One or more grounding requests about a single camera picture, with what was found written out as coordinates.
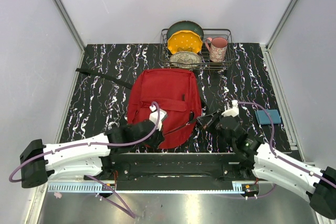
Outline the red student backpack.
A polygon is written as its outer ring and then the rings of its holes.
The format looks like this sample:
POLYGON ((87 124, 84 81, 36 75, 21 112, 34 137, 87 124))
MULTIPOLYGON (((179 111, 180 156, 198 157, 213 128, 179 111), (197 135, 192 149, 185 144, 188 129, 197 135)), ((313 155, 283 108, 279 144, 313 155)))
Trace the red student backpack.
POLYGON ((150 105, 155 101, 167 113, 163 121, 164 140, 158 144, 159 149, 172 149, 184 144, 193 132, 197 117, 202 114, 196 77, 189 70, 144 70, 133 84, 91 69, 78 68, 76 71, 108 79, 130 89, 127 109, 129 124, 148 119, 150 105))

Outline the blue card wallet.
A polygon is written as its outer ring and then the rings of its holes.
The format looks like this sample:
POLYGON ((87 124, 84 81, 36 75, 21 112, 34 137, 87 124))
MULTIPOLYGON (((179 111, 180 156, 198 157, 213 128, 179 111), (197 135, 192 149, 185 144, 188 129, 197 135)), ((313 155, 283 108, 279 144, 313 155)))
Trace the blue card wallet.
POLYGON ((270 125, 271 122, 273 124, 280 124, 281 117, 278 110, 267 110, 268 115, 264 110, 257 110, 255 112, 255 116, 259 125, 270 125))

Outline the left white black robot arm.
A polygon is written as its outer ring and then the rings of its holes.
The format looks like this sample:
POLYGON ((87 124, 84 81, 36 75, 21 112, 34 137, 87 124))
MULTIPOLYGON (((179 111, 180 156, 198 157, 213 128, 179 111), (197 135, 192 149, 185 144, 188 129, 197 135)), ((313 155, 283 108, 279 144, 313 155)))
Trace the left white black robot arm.
POLYGON ((19 157, 21 186, 34 188, 49 179, 87 175, 107 180, 113 175, 107 156, 145 144, 160 145, 164 140, 162 128, 161 122, 145 120, 74 142, 44 144, 41 139, 33 140, 19 157))

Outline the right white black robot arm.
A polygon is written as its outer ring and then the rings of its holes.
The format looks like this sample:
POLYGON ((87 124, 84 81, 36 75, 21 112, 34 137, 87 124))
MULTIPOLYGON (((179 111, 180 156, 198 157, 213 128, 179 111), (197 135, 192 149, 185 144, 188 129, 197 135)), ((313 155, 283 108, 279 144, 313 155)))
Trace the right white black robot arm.
POLYGON ((267 180, 306 200, 320 215, 335 219, 335 169, 320 169, 300 162, 248 134, 232 116, 199 116, 203 129, 215 130, 239 158, 239 176, 267 180))

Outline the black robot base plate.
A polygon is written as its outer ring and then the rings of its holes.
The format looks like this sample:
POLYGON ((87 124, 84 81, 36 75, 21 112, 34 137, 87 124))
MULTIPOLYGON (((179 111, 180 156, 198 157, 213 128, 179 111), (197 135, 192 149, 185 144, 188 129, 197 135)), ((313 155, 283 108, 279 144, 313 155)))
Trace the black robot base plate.
POLYGON ((252 165, 234 153, 126 153, 101 158, 98 180, 139 177, 206 177, 222 180, 256 180, 252 165))

